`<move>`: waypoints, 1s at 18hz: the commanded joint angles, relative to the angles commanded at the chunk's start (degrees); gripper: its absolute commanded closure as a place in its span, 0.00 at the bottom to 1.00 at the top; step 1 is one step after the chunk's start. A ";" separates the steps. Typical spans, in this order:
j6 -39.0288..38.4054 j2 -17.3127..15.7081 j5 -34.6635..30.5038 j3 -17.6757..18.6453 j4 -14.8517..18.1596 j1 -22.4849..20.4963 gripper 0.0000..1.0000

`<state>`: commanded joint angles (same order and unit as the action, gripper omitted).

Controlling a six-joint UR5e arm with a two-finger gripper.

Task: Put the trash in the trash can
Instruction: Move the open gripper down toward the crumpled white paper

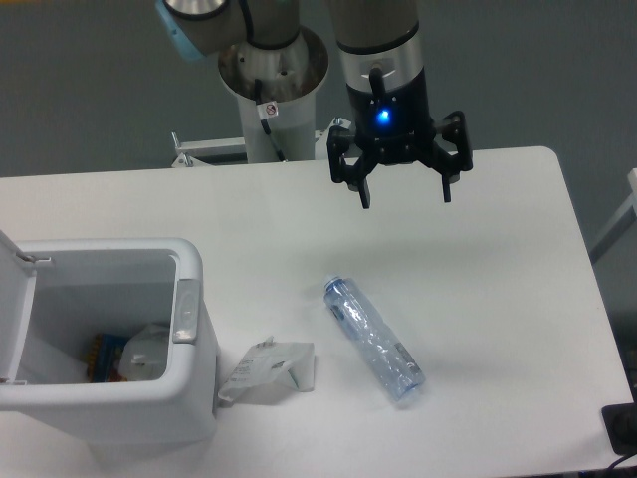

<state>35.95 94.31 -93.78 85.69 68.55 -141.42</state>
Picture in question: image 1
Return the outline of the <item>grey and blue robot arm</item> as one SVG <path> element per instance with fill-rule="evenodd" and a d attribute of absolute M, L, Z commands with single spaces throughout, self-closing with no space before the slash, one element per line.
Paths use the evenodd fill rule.
<path fill-rule="evenodd" d="M 188 60 L 216 56 L 237 100 L 252 163 L 315 155 L 316 95 L 327 69 L 322 39 L 300 20 L 296 1 L 159 1 L 156 10 Z M 417 6 L 412 1 L 331 1 L 352 125 L 326 138 L 330 177 L 370 203 L 378 165 L 419 162 L 444 188 L 473 166 L 465 116 L 430 116 Z"/>

